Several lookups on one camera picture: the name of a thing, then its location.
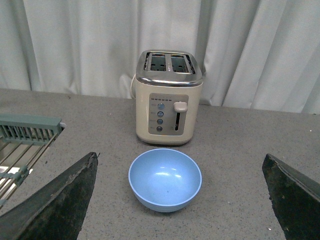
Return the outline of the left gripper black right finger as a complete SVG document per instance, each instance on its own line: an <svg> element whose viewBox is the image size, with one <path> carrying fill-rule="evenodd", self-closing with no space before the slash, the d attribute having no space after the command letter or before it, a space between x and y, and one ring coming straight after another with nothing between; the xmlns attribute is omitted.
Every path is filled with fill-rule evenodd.
<svg viewBox="0 0 320 240"><path fill-rule="evenodd" d="M271 154L262 164L269 199L287 240L320 238L320 184Z"/></svg>

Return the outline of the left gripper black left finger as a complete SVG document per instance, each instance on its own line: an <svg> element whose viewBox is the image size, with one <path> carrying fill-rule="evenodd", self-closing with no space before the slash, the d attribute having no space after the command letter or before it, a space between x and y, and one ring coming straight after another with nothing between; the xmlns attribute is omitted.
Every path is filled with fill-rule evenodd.
<svg viewBox="0 0 320 240"><path fill-rule="evenodd" d="M96 182L98 156L90 152L0 217L2 240L75 240Z"/></svg>

